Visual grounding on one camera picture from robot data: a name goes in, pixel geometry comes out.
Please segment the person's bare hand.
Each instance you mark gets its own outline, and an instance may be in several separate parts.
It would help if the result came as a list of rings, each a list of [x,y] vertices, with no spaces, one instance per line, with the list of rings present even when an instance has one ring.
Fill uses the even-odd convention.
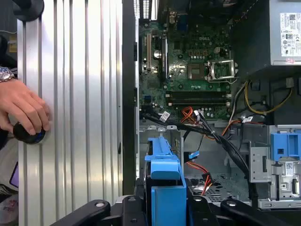
[[[50,110],[46,102],[17,79],[0,84],[0,128],[13,132],[13,116],[30,135],[50,130]]]

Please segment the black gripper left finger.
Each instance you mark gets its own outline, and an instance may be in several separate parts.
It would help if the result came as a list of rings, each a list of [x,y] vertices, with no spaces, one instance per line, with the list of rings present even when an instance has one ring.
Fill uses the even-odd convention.
[[[93,200],[66,215],[54,226],[146,226],[143,201],[127,195],[114,205],[105,200]]]

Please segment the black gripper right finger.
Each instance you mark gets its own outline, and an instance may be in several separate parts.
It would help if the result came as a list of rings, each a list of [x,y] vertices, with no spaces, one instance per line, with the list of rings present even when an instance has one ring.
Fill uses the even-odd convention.
[[[203,196],[188,199],[189,226],[281,226],[282,220],[241,201],[226,199],[220,206],[210,204]]]

